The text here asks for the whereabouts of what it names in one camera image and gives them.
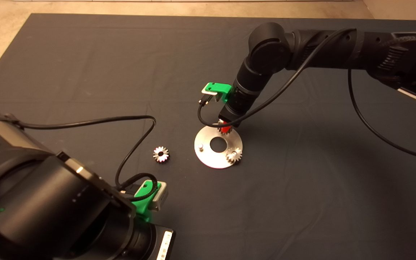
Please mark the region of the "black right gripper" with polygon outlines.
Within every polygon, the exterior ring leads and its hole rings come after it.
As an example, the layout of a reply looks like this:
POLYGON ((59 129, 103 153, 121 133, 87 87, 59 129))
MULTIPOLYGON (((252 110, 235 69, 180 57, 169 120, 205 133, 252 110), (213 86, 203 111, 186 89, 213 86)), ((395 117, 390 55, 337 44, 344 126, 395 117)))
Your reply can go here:
MULTIPOLYGON (((218 118, 225 123, 238 120, 240 117, 246 115, 260 94, 261 91, 251 91, 241 86, 233 86, 226 104, 218 114, 218 118)), ((221 134, 229 134, 231 131, 231 126, 223 126, 220 128, 221 134)))

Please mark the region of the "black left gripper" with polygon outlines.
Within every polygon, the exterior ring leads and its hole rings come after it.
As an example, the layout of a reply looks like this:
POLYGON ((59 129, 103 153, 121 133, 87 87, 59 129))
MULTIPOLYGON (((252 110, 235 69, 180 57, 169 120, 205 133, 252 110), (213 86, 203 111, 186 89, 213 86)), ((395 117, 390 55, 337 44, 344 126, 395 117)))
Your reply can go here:
POLYGON ((174 244, 175 230, 136 217, 131 238, 121 252, 121 259, 170 260, 174 244))

